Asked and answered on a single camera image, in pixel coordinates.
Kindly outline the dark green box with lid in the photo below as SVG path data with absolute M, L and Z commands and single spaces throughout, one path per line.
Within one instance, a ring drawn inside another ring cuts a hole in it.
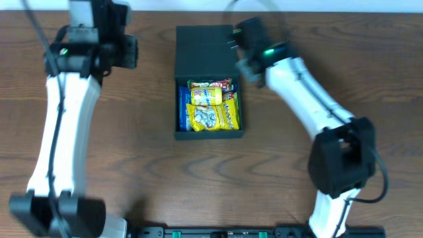
M 230 39 L 230 24 L 177 26 L 174 62 L 174 137 L 177 140 L 233 139 L 244 134 L 241 102 L 241 76 L 235 67 L 237 53 Z M 193 81 L 220 81 L 230 78 L 238 96 L 239 129 L 216 132 L 194 132 L 180 129 L 179 88 Z

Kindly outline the red KitKat bar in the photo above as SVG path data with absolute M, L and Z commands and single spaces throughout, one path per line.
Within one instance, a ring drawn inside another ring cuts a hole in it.
M 187 86 L 189 89 L 194 87 L 219 87 L 222 91 L 230 91 L 232 89 L 232 78 L 223 79 L 220 81 L 194 81 L 189 80 Z

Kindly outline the Haribo gummy candy bag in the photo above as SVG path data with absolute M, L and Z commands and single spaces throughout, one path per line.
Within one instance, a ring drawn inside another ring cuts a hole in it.
M 231 92 L 231 91 L 224 92 L 222 94 L 222 101 L 231 100 L 231 99 L 235 98 L 236 95 L 237 95 L 236 93 Z

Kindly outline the yellow Mentos gum bottle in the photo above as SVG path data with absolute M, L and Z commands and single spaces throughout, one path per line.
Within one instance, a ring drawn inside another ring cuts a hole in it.
M 223 102 L 220 87 L 194 87 L 191 90 L 191 104 L 194 106 L 216 106 Z

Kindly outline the blue Oreo cookie pack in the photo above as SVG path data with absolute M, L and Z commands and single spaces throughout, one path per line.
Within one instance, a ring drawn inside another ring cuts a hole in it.
M 189 132 L 192 128 L 189 121 L 187 104 L 191 103 L 191 93 L 188 87 L 180 85 L 178 88 L 179 99 L 179 128 L 181 132 Z

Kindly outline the yellow seed snack bag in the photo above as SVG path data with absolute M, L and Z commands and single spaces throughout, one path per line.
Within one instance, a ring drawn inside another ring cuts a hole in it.
M 223 101 L 215 106 L 186 105 L 189 123 L 195 132 L 239 130 L 237 98 Z

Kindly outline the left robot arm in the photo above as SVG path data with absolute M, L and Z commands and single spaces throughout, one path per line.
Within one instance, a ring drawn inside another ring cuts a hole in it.
M 103 200 L 85 194 L 85 160 L 102 81 L 115 67 L 134 69 L 138 45 L 127 35 L 126 1 L 69 2 L 69 24 L 47 41 L 27 1 L 24 11 L 43 47 L 47 112 L 42 144 L 24 194 L 9 211 L 37 237 L 129 237 L 129 223 L 106 213 Z

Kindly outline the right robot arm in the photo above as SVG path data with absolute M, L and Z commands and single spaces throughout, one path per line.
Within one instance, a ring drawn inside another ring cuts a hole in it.
M 346 218 L 358 194 L 375 174 L 375 128 L 356 118 L 315 80 L 288 42 L 273 44 L 258 18 L 235 26 L 243 51 L 237 63 L 249 81 L 260 81 L 291 108 L 312 141 L 308 173 L 317 188 L 315 207 L 303 237 L 384 237 L 382 229 L 348 227 Z

